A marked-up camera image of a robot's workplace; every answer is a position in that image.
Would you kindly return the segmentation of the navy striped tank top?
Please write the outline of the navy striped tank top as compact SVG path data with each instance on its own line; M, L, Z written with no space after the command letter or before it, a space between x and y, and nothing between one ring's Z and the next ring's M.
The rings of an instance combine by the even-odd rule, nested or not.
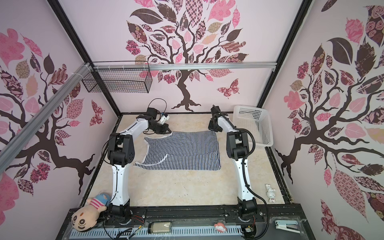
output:
M159 171L218 171L221 169L217 134L213 131L172 132L165 137L145 137L147 153L135 166Z

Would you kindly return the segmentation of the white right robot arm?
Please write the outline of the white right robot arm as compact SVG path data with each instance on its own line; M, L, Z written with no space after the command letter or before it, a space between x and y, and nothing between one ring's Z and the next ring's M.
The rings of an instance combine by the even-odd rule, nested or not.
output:
M208 129L216 133L226 133L226 152L233 160L238 180L238 214L241 219L257 213L257 197L250 185L248 157L255 150L249 147L249 131L236 127L218 106L211 108L212 117Z

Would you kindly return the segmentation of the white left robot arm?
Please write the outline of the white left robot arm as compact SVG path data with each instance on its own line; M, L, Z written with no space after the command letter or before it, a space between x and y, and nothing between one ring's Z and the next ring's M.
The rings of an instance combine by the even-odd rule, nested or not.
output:
M135 139L147 130L155 134L166 135L172 131L166 121L167 113L147 108L143 115L136 117L126 129L112 133L108 141L107 157L113 170L113 196L107 211L113 217L131 218L130 197L128 192L129 167L135 158Z

